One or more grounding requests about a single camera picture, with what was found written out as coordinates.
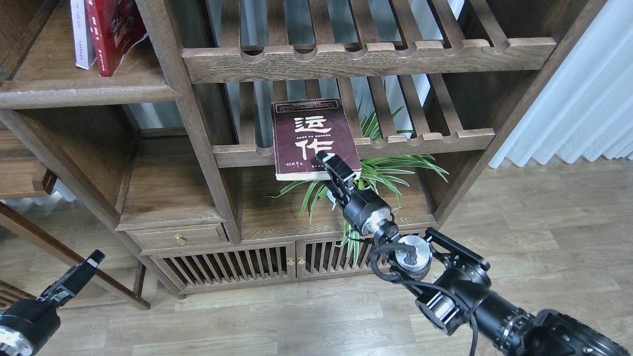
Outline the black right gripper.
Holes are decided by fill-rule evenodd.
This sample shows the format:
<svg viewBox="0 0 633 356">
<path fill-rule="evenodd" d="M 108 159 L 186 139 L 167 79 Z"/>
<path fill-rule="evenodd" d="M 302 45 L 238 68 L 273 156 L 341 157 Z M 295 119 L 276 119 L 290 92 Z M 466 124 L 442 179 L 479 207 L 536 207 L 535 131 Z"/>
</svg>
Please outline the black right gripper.
<svg viewBox="0 0 633 356">
<path fill-rule="evenodd" d="M 323 183 L 328 189 L 326 196 L 341 207 L 344 218 L 360 236 L 378 234 L 378 237 L 394 237 L 391 207 L 371 189 L 360 191 L 353 186 L 355 172 L 338 156 L 326 151 L 316 153 L 330 180 Z"/>
</svg>

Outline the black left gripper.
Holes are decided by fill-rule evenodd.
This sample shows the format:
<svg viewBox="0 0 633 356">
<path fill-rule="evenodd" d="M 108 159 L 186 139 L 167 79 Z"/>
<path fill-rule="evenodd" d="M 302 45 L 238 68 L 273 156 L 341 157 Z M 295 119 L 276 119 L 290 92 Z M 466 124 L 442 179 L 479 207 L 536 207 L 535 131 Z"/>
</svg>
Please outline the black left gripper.
<svg viewBox="0 0 633 356">
<path fill-rule="evenodd" d="M 94 277 L 97 266 L 105 257 L 106 255 L 101 250 L 94 250 L 85 261 L 70 268 L 60 280 L 45 289 L 36 301 L 49 303 L 55 308 L 64 306 Z"/>
</svg>

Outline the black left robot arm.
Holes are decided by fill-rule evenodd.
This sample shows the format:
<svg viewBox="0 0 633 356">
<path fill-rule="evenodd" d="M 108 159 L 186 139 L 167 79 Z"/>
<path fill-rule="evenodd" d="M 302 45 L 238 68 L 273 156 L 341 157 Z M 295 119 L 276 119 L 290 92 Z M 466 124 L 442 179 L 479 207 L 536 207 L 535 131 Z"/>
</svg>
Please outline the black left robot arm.
<svg viewBox="0 0 633 356">
<path fill-rule="evenodd" d="M 104 259 L 103 252 L 94 250 L 35 300 L 18 300 L 2 313 L 0 353 L 3 356 L 36 355 L 61 325 L 57 309 L 76 297 L 95 276 L 97 266 Z"/>
</svg>

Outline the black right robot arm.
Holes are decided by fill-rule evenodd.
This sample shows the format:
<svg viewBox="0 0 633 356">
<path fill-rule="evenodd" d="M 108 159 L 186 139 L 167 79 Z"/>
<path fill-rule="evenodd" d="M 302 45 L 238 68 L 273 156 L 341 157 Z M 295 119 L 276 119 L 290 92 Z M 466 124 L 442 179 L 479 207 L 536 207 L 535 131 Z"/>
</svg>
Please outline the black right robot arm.
<svg viewBox="0 0 633 356">
<path fill-rule="evenodd" d="M 434 228 L 423 236 L 403 234 L 391 207 L 371 189 L 358 189 L 355 173 L 339 156 L 320 151 L 316 159 L 330 175 L 325 185 L 346 221 L 362 237 L 373 236 L 373 272 L 414 294 L 418 309 L 443 333 L 470 326 L 471 355 L 482 334 L 505 356 L 628 356 L 624 347 L 569 315 L 532 315 L 514 306 L 491 290 L 486 259 Z"/>
</svg>

